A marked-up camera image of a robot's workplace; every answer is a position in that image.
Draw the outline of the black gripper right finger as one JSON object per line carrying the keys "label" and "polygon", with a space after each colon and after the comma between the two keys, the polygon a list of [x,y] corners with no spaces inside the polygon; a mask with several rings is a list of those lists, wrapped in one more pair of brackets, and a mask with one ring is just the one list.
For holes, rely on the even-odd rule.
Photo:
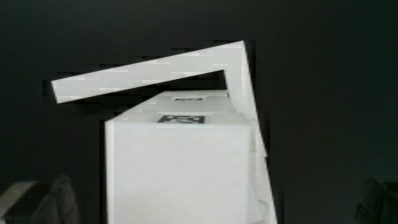
{"label": "black gripper right finger", "polygon": [[356,224],[398,224],[398,177],[367,178],[355,207]]}

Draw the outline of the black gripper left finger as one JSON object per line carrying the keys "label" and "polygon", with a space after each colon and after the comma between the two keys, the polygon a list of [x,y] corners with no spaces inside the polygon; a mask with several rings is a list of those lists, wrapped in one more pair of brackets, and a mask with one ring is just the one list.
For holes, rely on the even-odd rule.
{"label": "black gripper left finger", "polygon": [[0,184],[0,224],[79,224],[70,179]]}

